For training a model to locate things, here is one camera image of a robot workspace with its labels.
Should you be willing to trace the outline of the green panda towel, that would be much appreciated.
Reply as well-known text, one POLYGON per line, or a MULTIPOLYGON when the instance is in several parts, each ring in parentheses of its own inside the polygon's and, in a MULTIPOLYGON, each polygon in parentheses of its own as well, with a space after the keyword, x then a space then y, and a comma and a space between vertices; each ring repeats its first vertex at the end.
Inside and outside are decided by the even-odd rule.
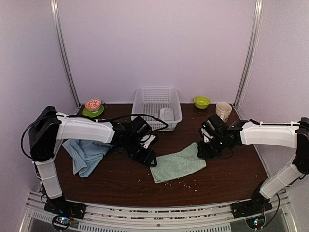
POLYGON ((150 171, 156 184, 175 180, 194 174, 205 168, 206 162, 197 157, 198 145, 192 143, 182 151, 159 156, 157 165, 150 167, 150 171))

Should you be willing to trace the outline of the white plastic basket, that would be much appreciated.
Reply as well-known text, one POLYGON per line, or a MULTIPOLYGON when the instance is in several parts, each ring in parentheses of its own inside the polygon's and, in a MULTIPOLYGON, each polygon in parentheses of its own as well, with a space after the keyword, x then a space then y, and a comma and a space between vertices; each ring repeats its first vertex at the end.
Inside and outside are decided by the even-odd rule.
POLYGON ((142 118, 153 130, 173 131, 182 120, 182 110, 178 91, 170 87, 144 87, 135 91, 132 111, 134 114, 146 114, 142 118), (161 108, 172 108, 174 121, 162 121, 159 119, 161 108))

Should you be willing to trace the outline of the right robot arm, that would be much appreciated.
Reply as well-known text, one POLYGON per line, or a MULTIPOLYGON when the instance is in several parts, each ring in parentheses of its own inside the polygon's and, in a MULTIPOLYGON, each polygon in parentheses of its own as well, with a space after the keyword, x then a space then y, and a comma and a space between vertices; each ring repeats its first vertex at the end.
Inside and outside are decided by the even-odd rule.
POLYGON ((276 175, 265 180, 248 201, 248 210, 258 213, 270 198, 297 179, 309 173, 309 120, 306 117, 290 123, 263 123, 255 120, 238 120, 228 125, 218 115, 210 116, 201 124, 197 157, 218 157, 224 149, 241 145, 276 145, 295 149, 291 161, 276 175))

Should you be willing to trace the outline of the light blue towel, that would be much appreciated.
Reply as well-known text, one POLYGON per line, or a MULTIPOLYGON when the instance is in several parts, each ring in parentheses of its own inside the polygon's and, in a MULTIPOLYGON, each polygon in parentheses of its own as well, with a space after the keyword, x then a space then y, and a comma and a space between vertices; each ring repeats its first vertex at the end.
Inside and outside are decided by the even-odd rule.
POLYGON ((68 139, 62 146, 72 157, 73 174, 89 177, 114 145, 91 140, 68 139))

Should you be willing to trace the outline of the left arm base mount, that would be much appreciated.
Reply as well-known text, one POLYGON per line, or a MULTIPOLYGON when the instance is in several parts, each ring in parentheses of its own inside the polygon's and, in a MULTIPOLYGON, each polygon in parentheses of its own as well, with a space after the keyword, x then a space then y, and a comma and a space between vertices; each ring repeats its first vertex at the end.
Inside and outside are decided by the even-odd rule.
POLYGON ((52 218, 52 226, 63 231, 68 229, 76 219, 83 219, 86 211, 86 205, 82 203, 68 202, 67 210, 57 210, 51 203, 46 203, 44 210, 55 214, 52 218))

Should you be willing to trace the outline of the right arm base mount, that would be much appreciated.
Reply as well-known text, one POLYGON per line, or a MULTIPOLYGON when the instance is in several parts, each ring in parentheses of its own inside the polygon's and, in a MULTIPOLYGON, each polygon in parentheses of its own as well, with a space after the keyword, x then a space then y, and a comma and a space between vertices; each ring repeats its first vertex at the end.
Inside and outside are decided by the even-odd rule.
POLYGON ((244 218, 247 226, 253 230, 262 229, 265 226, 265 212, 273 208, 271 203, 254 205, 252 200, 238 201, 230 207, 233 218, 244 218))

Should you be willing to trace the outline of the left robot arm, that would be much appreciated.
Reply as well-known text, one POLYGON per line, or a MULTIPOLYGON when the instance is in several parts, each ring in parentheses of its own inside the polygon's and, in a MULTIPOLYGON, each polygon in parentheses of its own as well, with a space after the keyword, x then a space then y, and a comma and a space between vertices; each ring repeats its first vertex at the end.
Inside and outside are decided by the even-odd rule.
POLYGON ((37 168, 50 206, 60 215, 66 214, 70 207, 62 193, 54 164, 54 148, 58 140, 90 140, 116 145, 135 162, 155 167, 156 153, 150 145, 157 141, 157 136, 151 133, 151 126, 141 116, 129 123, 121 123, 117 118, 96 120, 66 115, 57 112, 53 106, 47 106, 24 130, 29 137, 30 154, 27 157, 37 168))

